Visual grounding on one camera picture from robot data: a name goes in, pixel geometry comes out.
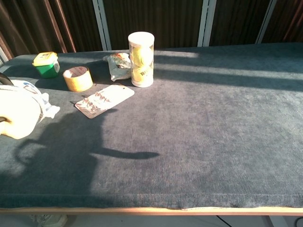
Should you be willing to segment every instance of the crumpled plastic packet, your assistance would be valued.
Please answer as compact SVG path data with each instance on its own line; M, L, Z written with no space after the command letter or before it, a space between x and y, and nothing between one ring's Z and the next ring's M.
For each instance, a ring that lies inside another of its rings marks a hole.
M131 75L131 61L127 53L114 53L103 58L108 62L110 78L112 81L117 79L129 79Z

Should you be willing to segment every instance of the tennis ball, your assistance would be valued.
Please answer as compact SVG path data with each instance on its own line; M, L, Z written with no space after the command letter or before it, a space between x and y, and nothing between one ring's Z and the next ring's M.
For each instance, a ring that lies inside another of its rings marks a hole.
M149 47L135 47L132 51L131 58L137 66L150 65L153 59L153 52Z
M133 70L133 79L136 82L144 82L149 73L151 73L152 69L149 66L140 67Z

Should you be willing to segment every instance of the brown curtain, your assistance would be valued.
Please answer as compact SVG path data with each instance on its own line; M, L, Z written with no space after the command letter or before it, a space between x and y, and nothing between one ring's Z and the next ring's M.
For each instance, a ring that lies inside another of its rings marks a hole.
M269 0L217 0L210 46L254 44Z
M303 0L277 1L262 42L303 42Z
M128 49L132 32L155 35L155 48L197 46L202 0L104 0L113 50Z
M0 0L0 27L9 58L102 50L91 0Z

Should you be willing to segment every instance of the white plastic lid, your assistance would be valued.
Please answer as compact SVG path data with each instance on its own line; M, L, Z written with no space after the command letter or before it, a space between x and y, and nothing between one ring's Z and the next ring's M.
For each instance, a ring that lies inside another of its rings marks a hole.
M150 47L155 41L155 37L149 32L134 32L128 36L129 43L134 46Z

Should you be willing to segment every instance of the tennis ball can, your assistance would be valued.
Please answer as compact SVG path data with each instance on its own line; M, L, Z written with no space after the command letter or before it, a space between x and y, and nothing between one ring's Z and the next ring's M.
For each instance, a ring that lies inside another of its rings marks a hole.
M148 32L135 32L128 36L132 84L137 87L153 84L154 40L153 34Z

